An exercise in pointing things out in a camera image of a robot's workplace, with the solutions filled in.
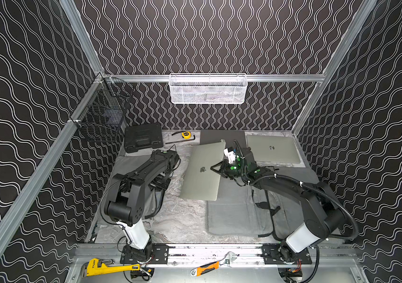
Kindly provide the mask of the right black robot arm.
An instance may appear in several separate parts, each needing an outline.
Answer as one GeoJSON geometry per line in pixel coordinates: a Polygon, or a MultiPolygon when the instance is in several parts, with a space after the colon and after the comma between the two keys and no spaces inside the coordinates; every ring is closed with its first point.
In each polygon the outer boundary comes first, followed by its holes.
{"type": "Polygon", "coordinates": [[[327,238],[354,240],[359,226],[307,168],[278,168],[256,163],[210,167],[220,178],[217,199],[207,203],[207,230],[218,236],[273,237],[300,253],[327,238]]]}

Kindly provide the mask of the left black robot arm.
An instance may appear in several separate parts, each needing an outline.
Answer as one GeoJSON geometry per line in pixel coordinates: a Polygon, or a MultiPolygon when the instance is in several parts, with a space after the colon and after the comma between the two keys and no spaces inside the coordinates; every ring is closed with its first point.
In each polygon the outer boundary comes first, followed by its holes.
{"type": "Polygon", "coordinates": [[[164,192],[180,162],[174,150],[155,150],[148,156],[119,156],[101,200],[100,215],[126,236],[125,255],[137,262],[151,259],[152,241],[143,223],[156,215],[164,192]]]}

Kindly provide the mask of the grey zippered laptop bag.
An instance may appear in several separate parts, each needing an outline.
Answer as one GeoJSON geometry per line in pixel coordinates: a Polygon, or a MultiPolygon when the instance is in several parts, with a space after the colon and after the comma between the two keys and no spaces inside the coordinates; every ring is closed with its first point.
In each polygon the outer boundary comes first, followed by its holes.
{"type": "Polygon", "coordinates": [[[305,246],[328,238],[330,229],[324,223],[326,213],[317,204],[315,192],[302,187],[318,183],[318,177],[312,169],[279,167],[272,171],[260,167],[249,177],[254,178],[255,187],[269,192],[280,201],[281,209],[272,217],[275,239],[283,241],[290,237],[294,244],[305,246]]]}

